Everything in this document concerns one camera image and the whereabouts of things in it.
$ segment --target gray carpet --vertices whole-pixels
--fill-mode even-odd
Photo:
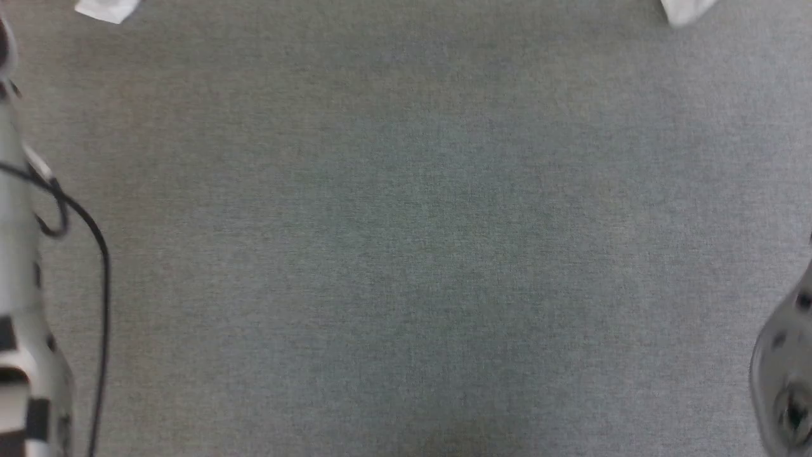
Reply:
[[[102,456],[761,455],[806,0],[7,3],[24,129],[114,253]],[[83,446],[97,254],[43,250]]]

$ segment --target black stripe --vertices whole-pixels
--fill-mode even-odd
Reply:
[[[25,457],[25,433],[0,433],[0,455],[3,457]]]
[[[0,317],[0,352],[17,349],[17,336],[14,335],[14,325],[11,316]]]
[[[25,418],[25,437],[30,440],[48,442],[48,418],[50,400],[31,398],[28,400],[28,415]]]

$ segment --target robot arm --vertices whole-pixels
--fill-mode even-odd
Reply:
[[[36,155],[26,152],[11,105],[15,87],[8,79],[16,56],[13,35],[0,10],[0,456],[73,455],[73,379],[45,320],[38,250],[40,231],[51,237],[64,234],[65,208],[70,207],[93,233],[103,268],[99,379],[87,451],[93,457],[110,338],[110,255],[90,214],[47,176],[47,167]],[[60,229],[48,228],[34,214],[31,184],[57,199],[63,217]]]
[[[750,393],[770,457],[812,455],[812,263],[758,335]]]

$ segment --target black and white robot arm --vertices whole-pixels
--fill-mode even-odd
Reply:
[[[750,393],[770,457],[812,456],[812,263],[761,330]]]
[[[110,334],[110,256],[93,219],[67,196],[47,165],[25,146],[12,106],[9,75],[17,52],[0,11],[0,456],[69,457],[73,380],[49,325],[41,293],[40,232],[61,237],[67,207],[90,227],[102,256],[102,336],[99,384],[88,456],[95,454]],[[31,187],[57,199],[62,226],[49,228],[33,211]]]

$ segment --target black cable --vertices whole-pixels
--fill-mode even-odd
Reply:
[[[99,423],[102,418],[102,406],[107,382],[108,349],[110,346],[110,252],[107,249],[107,242],[93,217],[76,200],[65,194],[59,185],[52,185],[36,173],[28,173],[8,163],[0,162],[0,171],[34,184],[36,187],[53,195],[57,202],[68,205],[87,224],[101,252],[101,347],[99,348],[99,365],[96,379],[96,402],[93,405],[93,415],[90,420],[87,451],[87,457],[94,457],[96,455]]]
[[[51,185],[51,187],[55,189],[62,190],[62,187],[59,185],[59,181],[55,177],[50,178],[49,180],[45,180],[39,172],[31,165],[28,165],[28,172],[38,178],[40,181],[45,181]],[[38,215],[34,215],[37,218],[37,223],[40,225],[40,230],[50,238],[59,239],[67,235],[69,219],[67,213],[67,205],[63,200],[56,198],[56,206],[59,210],[59,228],[53,229],[51,228],[42,218]]]

